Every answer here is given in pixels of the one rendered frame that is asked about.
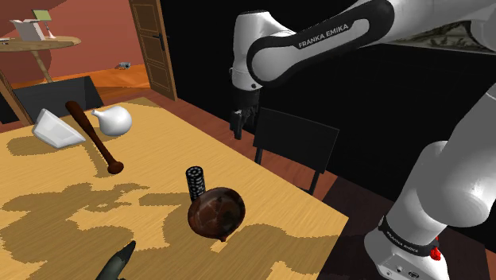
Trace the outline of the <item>black chair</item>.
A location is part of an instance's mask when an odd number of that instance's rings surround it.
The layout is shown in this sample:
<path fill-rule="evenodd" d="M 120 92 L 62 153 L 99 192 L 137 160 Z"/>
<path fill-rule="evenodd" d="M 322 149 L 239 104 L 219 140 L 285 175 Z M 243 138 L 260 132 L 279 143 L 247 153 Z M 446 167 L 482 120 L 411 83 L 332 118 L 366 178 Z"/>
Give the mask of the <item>black chair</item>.
<path fill-rule="evenodd" d="M 76 101 L 84 111 L 103 106 L 90 76 L 22 87 L 14 89 L 14 94 L 33 121 L 37 120 L 43 108 L 57 117 L 69 115 L 65 104 L 71 100 Z"/>
<path fill-rule="evenodd" d="M 271 153 L 300 163 L 314 171 L 306 193 L 312 195 L 320 174 L 325 173 L 339 129 L 309 119 L 262 107 L 253 146 L 254 161 L 262 163 L 262 153 Z"/>

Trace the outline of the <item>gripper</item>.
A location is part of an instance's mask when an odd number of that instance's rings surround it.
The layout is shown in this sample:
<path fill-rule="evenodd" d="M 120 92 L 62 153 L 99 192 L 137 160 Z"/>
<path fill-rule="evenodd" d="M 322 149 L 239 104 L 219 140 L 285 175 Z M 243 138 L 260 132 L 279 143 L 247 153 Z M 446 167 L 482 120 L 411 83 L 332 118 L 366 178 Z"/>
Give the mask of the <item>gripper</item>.
<path fill-rule="evenodd" d="M 258 112 L 260 90 L 234 89 L 233 101 L 234 110 L 231 112 L 230 130 L 234 133 L 234 138 L 242 139 L 242 128 L 248 116 L 255 116 Z"/>

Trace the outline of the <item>round wooden side table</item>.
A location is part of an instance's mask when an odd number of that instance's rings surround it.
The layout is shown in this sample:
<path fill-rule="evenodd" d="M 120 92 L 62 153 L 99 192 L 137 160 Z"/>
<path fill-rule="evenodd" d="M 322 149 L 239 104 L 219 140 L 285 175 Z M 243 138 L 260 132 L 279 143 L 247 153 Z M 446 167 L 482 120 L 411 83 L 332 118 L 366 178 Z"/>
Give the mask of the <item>round wooden side table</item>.
<path fill-rule="evenodd" d="M 52 77 L 48 73 L 39 51 L 50 49 L 62 49 L 76 46 L 81 43 L 77 37 L 55 37 L 48 22 L 52 20 L 48 10 L 32 10 L 34 19 L 10 20 L 16 28 L 18 37 L 0 38 L 0 53 L 20 53 L 30 52 L 38 66 L 40 67 L 46 81 L 52 82 Z"/>

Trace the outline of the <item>white round vase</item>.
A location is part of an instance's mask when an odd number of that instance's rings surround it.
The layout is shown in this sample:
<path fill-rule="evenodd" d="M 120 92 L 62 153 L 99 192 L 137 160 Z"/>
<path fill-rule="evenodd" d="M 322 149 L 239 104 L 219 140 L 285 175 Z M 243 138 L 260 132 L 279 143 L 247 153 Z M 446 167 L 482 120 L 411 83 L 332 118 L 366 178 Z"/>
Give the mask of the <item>white round vase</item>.
<path fill-rule="evenodd" d="M 114 106 L 105 111 L 93 110 L 91 114 L 98 119 L 99 129 L 107 136 L 124 135 L 132 126 L 132 117 L 124 107 Z"/>

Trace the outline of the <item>black patterned cylinder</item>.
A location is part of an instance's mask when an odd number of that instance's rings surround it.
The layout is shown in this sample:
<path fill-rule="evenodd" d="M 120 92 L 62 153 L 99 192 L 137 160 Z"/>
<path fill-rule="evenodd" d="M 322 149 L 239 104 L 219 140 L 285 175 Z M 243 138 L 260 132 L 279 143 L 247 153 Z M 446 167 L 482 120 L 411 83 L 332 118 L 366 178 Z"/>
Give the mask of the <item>black patterned cylinder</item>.
<path fill-rule="evenodd" d="M 189 196 L 191 201 L 194 201 L 206 191 L 203 169 L 197 165 L 191 166 L 186 170 L 185 175 Z"/>

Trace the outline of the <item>brown wooden baseball bat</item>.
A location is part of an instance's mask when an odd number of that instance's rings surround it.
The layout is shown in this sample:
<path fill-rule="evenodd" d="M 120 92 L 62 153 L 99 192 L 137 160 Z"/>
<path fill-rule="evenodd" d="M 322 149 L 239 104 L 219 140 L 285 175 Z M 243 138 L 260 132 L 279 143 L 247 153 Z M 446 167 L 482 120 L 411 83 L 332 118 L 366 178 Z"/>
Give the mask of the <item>brown wooden baseball bat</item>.
<path fill-rule="evenodd" d="M 105 147 L 80 105 L 76 101 L 71 100 L 66 102 L 65 107 L 102 154 L 103 158 L 107 162 L 107 172 L 110 174 L 118 174 L 122 172 L 124 165 L 120 161 L 116 161 Z"/>

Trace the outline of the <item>dark grey pointed object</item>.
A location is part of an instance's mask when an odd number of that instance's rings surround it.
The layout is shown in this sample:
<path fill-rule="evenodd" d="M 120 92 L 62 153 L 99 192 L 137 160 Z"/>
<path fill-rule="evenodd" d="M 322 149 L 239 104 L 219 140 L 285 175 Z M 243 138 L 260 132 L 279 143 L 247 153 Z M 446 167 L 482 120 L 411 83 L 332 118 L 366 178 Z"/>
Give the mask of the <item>dark grey pointed object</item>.
<path fill-rule="evenodd" d="M 136 242 L 132 240 L 123 249 L 117 251 L 105 264 L 95 280 L 125 280 L 119 278 L 122 270 L 134 252 Z"/>

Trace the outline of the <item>white angular bowl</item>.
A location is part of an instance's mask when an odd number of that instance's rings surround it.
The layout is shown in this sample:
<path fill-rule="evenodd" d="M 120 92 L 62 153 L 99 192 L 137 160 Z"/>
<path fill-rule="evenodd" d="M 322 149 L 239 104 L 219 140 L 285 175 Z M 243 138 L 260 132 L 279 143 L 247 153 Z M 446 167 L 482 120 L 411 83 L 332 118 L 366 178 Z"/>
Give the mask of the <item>white angular bowl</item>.
<path fill-rule="evenodd" d="M 45 108 L 38 115 L 32 132 L 41 141 L 56 149 L 86 141 L 85 137 L 77 130 Z"/>

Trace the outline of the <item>brown wooden door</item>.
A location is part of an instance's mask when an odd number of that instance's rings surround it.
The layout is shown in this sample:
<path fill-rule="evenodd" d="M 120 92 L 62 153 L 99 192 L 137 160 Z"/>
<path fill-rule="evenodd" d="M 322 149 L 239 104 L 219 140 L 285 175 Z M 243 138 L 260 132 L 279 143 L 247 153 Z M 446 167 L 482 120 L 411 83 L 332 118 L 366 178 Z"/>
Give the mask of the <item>brown wooden door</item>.
<path fill-rule="evenodd" d="M 152 90 L 176 101 L 176 85 L 160 0 L 128 0 Z"/>

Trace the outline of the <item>dark brown round bowl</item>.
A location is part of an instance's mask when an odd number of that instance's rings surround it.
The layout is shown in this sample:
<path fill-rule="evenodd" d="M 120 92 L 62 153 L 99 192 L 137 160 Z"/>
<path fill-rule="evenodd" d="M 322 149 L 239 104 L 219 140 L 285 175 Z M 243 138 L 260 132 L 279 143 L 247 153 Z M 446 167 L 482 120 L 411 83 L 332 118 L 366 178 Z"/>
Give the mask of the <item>dark brown round bowl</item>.
<path fill-rule="evenodd" d="M 188 209 L 189 227 L 198 235 L 225 242 L 246 215 L 242 197 L 233 189 L 213 188 L 196 198 Z"/>

